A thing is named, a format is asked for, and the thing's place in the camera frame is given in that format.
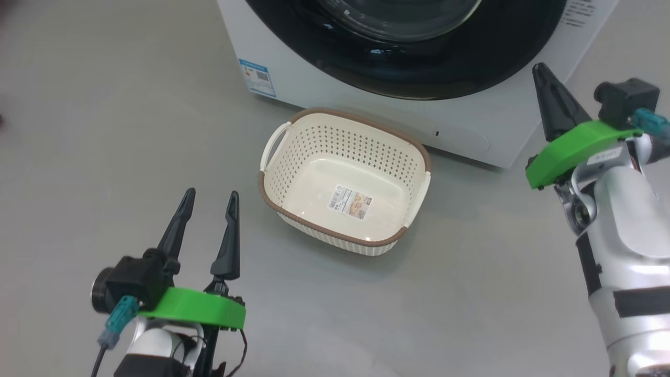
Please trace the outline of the cream plastic laundry basket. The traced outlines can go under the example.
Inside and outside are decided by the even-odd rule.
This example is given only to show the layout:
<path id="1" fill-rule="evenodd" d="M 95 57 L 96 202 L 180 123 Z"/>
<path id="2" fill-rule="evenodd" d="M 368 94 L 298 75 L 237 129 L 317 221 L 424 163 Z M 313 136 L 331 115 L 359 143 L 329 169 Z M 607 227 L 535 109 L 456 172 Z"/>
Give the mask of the cream plastic laundry basket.
<path id="1" fill-rule="evenodd" d="M 326 108 L 302 110 L 279 126 L 259 166 L 259 192 L 284 222 L 364 256 L 381 256 L 396 245 L 431 182 L 431 161 L 421 143 Z M 328 208 L 338 184 L 373 198 L 364 220 Z"/>

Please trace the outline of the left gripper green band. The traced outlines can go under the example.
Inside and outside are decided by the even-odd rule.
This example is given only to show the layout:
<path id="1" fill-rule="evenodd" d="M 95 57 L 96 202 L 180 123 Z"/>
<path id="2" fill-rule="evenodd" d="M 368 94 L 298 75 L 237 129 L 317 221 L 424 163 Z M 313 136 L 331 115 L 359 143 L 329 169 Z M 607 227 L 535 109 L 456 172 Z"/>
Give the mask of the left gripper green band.
<path id="1" fill-rule="evenodd" d="M 186 224 L 193 213 L 195 198 L 196 189 L 188 188 L 157 245 L 157 250 L 164 259 L 165 276 L 174 276 L 181 269 L 178 257 Z M 230 194 L 225 218 L 227 226 L 224 237 L 216 260 L 210 266 L 210 273 L 216 281 L 234 281 L 239 279 L 241 274 L 240 198 L 237 191 L 232 191 Z M 243 329 L 246 308 L 229 297 L 187 288 L 170 287 L 155 308 L 142 309 L 139 311 L 139 316 L 228 329 Z"/>

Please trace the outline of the round black washing machine door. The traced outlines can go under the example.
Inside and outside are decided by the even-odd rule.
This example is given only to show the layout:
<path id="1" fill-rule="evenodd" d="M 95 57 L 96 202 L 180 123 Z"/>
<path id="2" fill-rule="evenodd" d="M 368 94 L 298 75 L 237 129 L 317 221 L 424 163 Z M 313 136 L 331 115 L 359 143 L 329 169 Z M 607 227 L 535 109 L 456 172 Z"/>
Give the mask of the round black washing machine door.
<path id="1" fill-rule="evenodd" d="M 529 64 L 567 0 L 246 0 L 301 58 L 391 98 L 473 95 Z"/>

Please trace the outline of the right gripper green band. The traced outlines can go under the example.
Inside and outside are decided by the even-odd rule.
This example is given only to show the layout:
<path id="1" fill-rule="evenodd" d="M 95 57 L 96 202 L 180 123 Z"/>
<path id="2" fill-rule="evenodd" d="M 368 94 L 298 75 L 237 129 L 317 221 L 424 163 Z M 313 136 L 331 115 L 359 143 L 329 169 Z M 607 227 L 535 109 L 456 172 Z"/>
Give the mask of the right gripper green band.
<path id="1" fill-rule="evenodd" d="M 543 62 L 533 66 L 534 88 L 548 145 L 526 168 L 533 190 L 554 184 L 565 173 L 622 139 L 640 136 L 639 129 L 618 130 L 603 121 L 591 121 L 566 86 Z"/>

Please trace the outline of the paper product label sticker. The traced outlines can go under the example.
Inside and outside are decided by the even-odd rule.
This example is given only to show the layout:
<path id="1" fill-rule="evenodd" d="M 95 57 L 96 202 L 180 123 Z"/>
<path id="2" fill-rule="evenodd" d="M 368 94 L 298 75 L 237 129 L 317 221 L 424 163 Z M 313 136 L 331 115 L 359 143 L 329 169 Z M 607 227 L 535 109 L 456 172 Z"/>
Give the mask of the paper product label sticker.
<path id="1" fill-rule="evenodd" d="M 328 208 L 335 210 L 335 212 L 364 220 L 372 202 L 373 198 L 370 195 L 338 184 L 333 189 Z"/>

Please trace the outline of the white front-load washing machine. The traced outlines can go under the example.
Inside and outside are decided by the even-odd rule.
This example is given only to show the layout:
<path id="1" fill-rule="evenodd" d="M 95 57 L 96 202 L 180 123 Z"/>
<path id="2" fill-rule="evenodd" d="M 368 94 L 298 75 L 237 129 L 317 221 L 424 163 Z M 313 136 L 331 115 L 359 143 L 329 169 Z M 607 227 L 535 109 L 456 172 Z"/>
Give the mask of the white front-load washing machine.
<path id="1" fill-rule="evenodd" d="M 246 0 L 217 0 L 237 59 L 267 67 L 277 101 L 327 107 L 378 121 L 420 143 L 507 169 L 540 124 L 533 66 L 547 64 L 565 83 L 619 0 L 567 0 L 550 40 L 521 71 L 459 98 L 413 101 L 366 92 L 301 58 L 256 16 Z"/>

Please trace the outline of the blue white energy label sticker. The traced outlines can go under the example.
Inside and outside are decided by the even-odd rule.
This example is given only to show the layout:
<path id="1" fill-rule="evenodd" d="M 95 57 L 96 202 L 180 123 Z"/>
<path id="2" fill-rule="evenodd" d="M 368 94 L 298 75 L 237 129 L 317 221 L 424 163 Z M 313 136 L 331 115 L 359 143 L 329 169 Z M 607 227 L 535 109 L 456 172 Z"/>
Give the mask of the blue white energy label sticker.
<path id="1" fill-rule="evenodd" d="M 267 67 L 239 58 L 239 64 L 249 91 L 258 95 L 277 98 Z"/>

